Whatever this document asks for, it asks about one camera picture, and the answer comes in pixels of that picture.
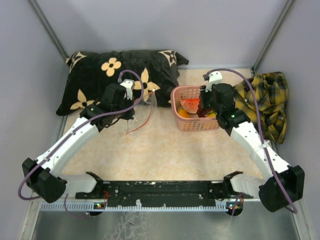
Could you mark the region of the pink plastic basket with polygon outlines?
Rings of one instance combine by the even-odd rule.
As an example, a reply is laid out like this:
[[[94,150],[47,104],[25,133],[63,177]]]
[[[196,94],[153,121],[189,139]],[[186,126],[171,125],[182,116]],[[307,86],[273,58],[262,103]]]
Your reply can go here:
[[[217,120],[214,117],[198,117],[195,116],[186,118],[178,114],[178,110],[182,109],[182,100],[196,99],[196,108],[200,102],[200,86],[199,85],[182,85],[175,87],[170,96],[171,110],[175,118],[177,127],[185,132],[199,132],[219,129]]]

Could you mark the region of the dark red grape bunch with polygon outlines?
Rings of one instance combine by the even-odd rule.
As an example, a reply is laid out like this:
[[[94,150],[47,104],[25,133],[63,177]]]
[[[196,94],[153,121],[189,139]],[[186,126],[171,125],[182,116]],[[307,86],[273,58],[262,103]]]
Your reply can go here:
[[[198,105],[198,109],[196,111],[196,114],[199,118],[205,118],[207,115],[207,110],[205,108],[202,108],[201,105]]]

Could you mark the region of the watermelon slice toy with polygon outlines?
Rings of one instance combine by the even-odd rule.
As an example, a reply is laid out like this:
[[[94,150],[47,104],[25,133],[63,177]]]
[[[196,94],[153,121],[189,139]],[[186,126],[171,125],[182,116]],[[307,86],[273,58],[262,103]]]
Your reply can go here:
[[[196,114],[199,105],[200,105],[200,99],[199,98],[186,98],[180,100],[181,107],[190,114]]]

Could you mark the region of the yellow mango toy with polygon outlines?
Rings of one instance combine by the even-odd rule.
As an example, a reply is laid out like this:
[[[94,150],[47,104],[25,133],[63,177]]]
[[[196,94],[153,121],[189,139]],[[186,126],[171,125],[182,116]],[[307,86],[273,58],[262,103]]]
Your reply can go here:
[[[206,115],[207,118],[215,118],[216,117],[216,114],[214,112],[209,112],[207,115]]]

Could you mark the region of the orange fruit toy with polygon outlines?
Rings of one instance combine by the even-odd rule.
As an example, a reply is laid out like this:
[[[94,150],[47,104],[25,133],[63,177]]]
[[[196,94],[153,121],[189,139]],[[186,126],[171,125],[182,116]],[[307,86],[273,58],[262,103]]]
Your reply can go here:
[[[178,115],[179,115],[180,117],[182,117],[182,118],[190,118],[189,113],[188,113],[186,110],[184,110],[184,109],[179,109],[179,110],[177,111],[177,113],[178,113]]]

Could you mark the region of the yellow plaid shirt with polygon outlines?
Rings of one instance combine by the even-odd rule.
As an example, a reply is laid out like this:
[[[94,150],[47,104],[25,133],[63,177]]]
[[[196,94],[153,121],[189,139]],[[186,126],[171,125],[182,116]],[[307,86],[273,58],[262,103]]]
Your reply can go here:
[[[263,136],[266,140],[282,144],[287,130],[286,108],[289,87],[282,72],[256,74],[248,79],[259,110]],[[236,107],[242,110],[258,126],[256,107],[246,81],[233,86]]]

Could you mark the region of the aluminium frame rail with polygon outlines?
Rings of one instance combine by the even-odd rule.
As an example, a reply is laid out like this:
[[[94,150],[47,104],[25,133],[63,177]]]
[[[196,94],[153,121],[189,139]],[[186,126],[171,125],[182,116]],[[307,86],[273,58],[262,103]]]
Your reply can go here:
[[[65,211],[70,212],[231,212],[232,210],[242,211],[244,198],[227,198],[224,200],[204,199],[198,197],[195,200],[186,198],[178,199],[155,199],[151,197],[138,197],[137,199],[123,199],[120,202],[101,199],[76,200],[71,199],[64,203],[58,200],[54,203],[41,201],[41,211]]]

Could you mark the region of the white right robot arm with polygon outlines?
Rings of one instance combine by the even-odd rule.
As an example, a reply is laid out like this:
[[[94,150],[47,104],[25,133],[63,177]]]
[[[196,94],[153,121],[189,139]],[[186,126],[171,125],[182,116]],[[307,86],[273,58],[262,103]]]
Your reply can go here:
[[[236,171],[225,176],[223,192],[227,197],[243,193],[258,198],[270,212],[302,199],[304,170],[299,165],[291,166],[261,138],[250,118],[236,107],[230,84],[201,86],[199,108],[216,114],[220,128],[243,147],[262,175],[258,178]]]

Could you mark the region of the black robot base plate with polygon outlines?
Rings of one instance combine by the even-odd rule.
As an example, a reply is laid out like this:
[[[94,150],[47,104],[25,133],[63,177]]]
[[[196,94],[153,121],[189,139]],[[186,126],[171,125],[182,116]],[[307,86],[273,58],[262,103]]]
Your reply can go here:
[[[125,200],[136,200],[139,197],[151,197],[156,200],[184,198],[195,200],[225,200],[238,193],[231,185],[223,181],[99,181],[92,192],[77,192],[79,200],[112,200],[116,203]]]

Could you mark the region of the clear zip top bag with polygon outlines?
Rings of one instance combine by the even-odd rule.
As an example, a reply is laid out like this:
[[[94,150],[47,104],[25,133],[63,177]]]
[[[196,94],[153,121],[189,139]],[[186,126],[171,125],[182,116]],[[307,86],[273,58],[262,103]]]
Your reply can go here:
[[[134,107],[133,119],[127,121],[127,131],[125,135],[131,135],[147,125],[158,107],[156,90],[152,89],[145,94],[142,100]]]

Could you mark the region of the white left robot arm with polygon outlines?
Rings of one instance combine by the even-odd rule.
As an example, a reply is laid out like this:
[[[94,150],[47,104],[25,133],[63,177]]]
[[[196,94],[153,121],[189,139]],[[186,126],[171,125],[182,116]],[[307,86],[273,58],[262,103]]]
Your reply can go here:
[[[110,126],[115,119],[131,119],[133,80],[111,83],[96,104],[87,105],[72,127],[49,150],[35,160],[22,163],[26,185],[47,203],[53,203],[66,194],[87,193],[97,199],[104,186],[92,173],[63,175],[62,171],[72,157],[91,138]]]

